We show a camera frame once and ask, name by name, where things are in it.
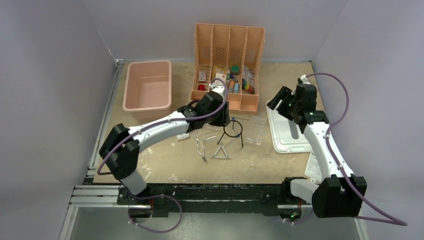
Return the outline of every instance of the table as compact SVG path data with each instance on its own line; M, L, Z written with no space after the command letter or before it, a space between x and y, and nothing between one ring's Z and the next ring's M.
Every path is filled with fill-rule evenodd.
M119 79L118 87L109 113L107 133L113 126L123 123L126 127L138 126L146 122L138 122L130 113L122 108L127 62ZM172 110L186 105L190 101L195 65L193 62L172 63ZM262 62L259 73L259 104L257 116L268 119L266 102L272 99L282 86L296 88L297 78L313 72L310 62L275 63ZM314 77L308 78L316 85ZM318 91L317 110L323 110L323 103ZM243 135L248 131L250 116L234 115L244 127ZM216 133L220 137L222 130L202 129L199 136ZM276 184L285 177L304 176L309 153L278 153L274 150L270 126L267 121L260 146L245 142L241 148L240 140L224 136L224 144L231 160L211 159L216 144L205 146L205 163L196 152L196 141L193 134L178 141L170 137L159 142L138 155L137 170L148 183L217 183L217 184ZM118 183L112 175L95 175L94 183Z

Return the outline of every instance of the pink plastic bin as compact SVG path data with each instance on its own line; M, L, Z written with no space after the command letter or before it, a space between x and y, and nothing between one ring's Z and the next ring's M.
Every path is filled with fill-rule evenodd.
M135 61L128 65L123 110L138 121L156 120L171 113L171 62Z

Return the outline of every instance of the white tray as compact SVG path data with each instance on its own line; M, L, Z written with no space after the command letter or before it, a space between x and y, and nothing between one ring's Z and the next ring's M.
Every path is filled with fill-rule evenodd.
M301 133L296 123L289 121L287 118L278 114L278 111L271 110L266 105L265 108L268 114L269 127L271 128L272 144L278 153L312 152L311 145Z

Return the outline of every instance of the black ring stand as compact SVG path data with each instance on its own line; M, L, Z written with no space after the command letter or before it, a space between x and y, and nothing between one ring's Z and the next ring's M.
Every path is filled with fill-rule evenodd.
M234 120L234 119L230 120L230 122L232 122L232 129L234 129L234 123L238 123L238 125L240 125L240 127L241 127L241 131L240 131L240 133L239 133L239 134L237 134L237 135L229 135L229 134L225 131L225 126L224 126L224 127L223 127L223 128L224 128L224 132L223 132L223 134L222 134L221 138L219 139L219 141L218 141L218 143L217 143L216 145L220 144L220 142L221 142L221 140L223 139L224 135L227 135L227 136L228 136L228 137L230 137L230 138L237 138L238 136L240 136L240 137L241 137L241 147L242 147L242 148L244 148L245 146L243 145L243 126L242 126L242 124L241 124L239 121Z

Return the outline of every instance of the gray floor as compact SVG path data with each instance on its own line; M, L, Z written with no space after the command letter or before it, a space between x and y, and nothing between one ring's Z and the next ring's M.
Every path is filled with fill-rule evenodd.
M352 218L318 219L290 226L261 214L185 213L172 232L157 234L128 224L126 208L80 208L72 240L359 240ZM165 230L178 220L150 218L145 226Z

